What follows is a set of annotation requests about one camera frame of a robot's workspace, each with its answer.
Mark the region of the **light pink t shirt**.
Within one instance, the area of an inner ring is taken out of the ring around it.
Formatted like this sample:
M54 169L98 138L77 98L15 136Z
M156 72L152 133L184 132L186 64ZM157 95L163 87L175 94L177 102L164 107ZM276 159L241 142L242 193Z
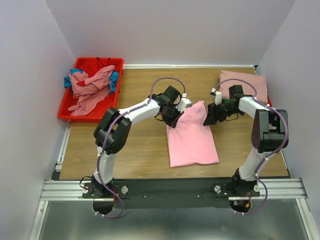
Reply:
M206 117L202 100L184 110L175 128L166 127L171 168L220 162L211 128L203 125Z

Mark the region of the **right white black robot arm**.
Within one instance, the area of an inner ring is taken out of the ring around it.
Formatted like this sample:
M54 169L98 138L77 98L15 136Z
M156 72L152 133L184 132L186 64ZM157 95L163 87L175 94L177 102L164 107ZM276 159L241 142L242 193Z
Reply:
M213 88L210 93L214 103L208 105L204 126L226 121L228 117L247 114L253 119L251 151L226 184L216 184L218 196L244 197L251 191L258 192L258 179L266 163L289 143L288 113L258 101L255 95L244 94L241 85L229 88L229 101L222 101L222 93Z

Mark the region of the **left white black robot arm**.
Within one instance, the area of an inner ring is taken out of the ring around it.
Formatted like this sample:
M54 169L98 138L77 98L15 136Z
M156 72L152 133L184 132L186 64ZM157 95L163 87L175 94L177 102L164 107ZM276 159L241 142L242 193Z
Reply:
M192 104L185 92L180 93L170 85L163 93L151 93L144 101L131 107L109 108L93 133L97 162L90 185L80 185L82 193L99 198L115 197L117 194L112 189L112 181L116 156L125 146L131 128L158 116L161 116L161 122L175 128L184 110Z

